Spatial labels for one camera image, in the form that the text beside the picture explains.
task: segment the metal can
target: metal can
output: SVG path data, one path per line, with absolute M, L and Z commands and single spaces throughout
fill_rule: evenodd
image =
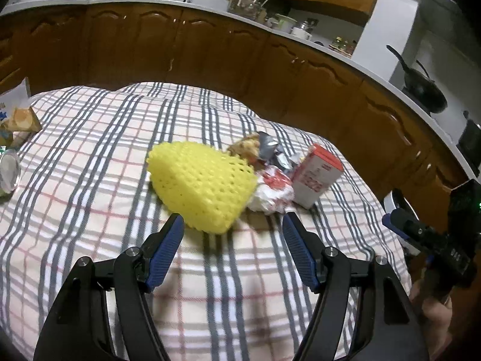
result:
M 21 171 L 17 152 L 0 147 L 0 197 L 15 191 L 20 183 Z

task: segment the white mug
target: white mug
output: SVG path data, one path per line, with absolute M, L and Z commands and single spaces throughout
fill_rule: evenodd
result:
M 309 34 L 307 31 L 302 30 L 302 28 L 294 27 L 291 34 L 297 38 L 305 39 L 306 41 L 311 39 L 311 34 Z

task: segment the table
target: table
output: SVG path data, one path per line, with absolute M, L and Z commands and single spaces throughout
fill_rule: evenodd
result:
M 254 131 L 287 154 L 317 142 L 345 173 L 313 208 L 297 208 L 307 230 L 348 257 L 388 258 L 403 287 L 411 282 L 402 248 L 381 224 L 369 187 L 327 140 L 259 118 L 242 103 L 185 85 L 138 83 L 119 91 L 75 86 L 35 96 L 43 129 L 19 148 L 19 188 L 0 203 L 0 324 L 29 359 L 49 307 L 75 261 L 115 258 L 141 245 L 169 216 L 146 171 L 150 148 L 189 140 L 225 150 Z M 281 215 L 246 210 L 225 235 L 186 229 L 162 286 L 148 298 L 172 360 L 291 359 L 317 296 L 302 285 L 283 237 Z M 108 293 L 117 354 L 127 357 Z M 337 357 L 353 334 L 351 289 Z

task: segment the red and white box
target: red and white box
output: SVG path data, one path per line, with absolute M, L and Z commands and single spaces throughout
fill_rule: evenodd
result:
M 294 202 L 309 209 L 343 172 L 341 160 L 314 144 L 292 176 Z

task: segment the yellow mesh foam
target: yellow mesh foam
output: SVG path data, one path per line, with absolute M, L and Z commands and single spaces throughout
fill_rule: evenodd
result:
M 245 160 L 196 142 L 163 142 L 149 152 L 153 188 L 187 225 L 226 232 L 256 188 Z

